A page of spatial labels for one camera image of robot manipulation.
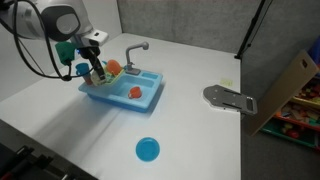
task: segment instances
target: white table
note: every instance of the white table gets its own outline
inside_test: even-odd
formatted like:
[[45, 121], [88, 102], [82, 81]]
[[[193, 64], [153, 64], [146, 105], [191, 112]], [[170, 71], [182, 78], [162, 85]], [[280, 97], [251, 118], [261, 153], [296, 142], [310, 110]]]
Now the white table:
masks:
[[[202, 97], [214, 84], [240, 91], [240, 61], [130, 34], [107, 43], [99, 57], [125, 65], [125, 49], [143, 41], [150, 49], [131, 51], [131, 60], [164, 77], [149, 112], [94, 101], [78, 91], [81, 78], [43, 79], [2, 101], [0, 118], [99, 179], [240, 179], [240, 113], [213, 109]], [[148, 163], [135, 154], [144, 137], [160, 144], [158, 158]]]

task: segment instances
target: faucet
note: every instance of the faucet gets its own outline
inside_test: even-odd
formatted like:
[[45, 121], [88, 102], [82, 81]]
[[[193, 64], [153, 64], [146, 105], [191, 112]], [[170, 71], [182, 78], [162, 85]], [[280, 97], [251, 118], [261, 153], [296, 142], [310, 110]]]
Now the faucet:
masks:
[[129, 56], [129, 51], [130, 50], [137, 49], [137, 48], [140, 48], [140, 47], [142, 47], [143, 50], [148, 50], [149, 49], [149, 43], [143, 42], [143, 43], [140, 43], [140, 44], [132, 45], [132, 46], [129, 46], [127, 48], [127, 50], [126, 50], [126, 56], [127, 56], [126, 73], [128, 73], [128, 74], [138, 75], [140, 73], [140, 69], [136, 69], [136, 68], [132, 67], [132, 65], [134, 65], [134, 63], [130, 61], [130, 56]]

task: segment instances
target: blue disc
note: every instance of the blue disc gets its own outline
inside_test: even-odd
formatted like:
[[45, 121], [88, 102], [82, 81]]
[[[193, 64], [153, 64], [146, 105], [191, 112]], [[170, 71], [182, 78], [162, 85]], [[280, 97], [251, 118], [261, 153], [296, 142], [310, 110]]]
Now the blue disc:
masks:
[[159, 143], [150, 137], [143, 138], [137, 144], [136, 153], [142, 161], [153, 161], [160, 153]]

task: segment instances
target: floor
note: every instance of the floor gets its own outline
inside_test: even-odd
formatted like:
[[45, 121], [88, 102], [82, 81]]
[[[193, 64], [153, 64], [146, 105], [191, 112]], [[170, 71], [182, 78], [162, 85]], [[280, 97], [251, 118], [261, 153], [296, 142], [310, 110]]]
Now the floor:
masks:
[[[21, 145], [36, 149], [35, 154], [53, 156], [54, 165], [67, 169], [71, 164], [37, 142], [17, 132], [0, 120], [0, 143], [16, 150]], [[320, 152], [258, 133], [251, 137], [241, 134], [242, 180], [318, 180], [320, 178]]]

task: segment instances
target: blue sink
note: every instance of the blue sink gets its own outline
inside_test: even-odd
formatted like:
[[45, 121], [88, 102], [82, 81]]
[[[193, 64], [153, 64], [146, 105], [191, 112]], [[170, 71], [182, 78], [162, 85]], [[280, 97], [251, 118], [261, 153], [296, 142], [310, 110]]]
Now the blue sink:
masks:
[[[138, 112], [147, 112], [161, 80], [161, 74], [142, 70], [138, 76], [122, 73], [113, 84], [96, 87], [83, 83], [79, 90], [96, 100]], [[142, 96], [130, 99], [128, 93], [134, 86], [140, 87]]]

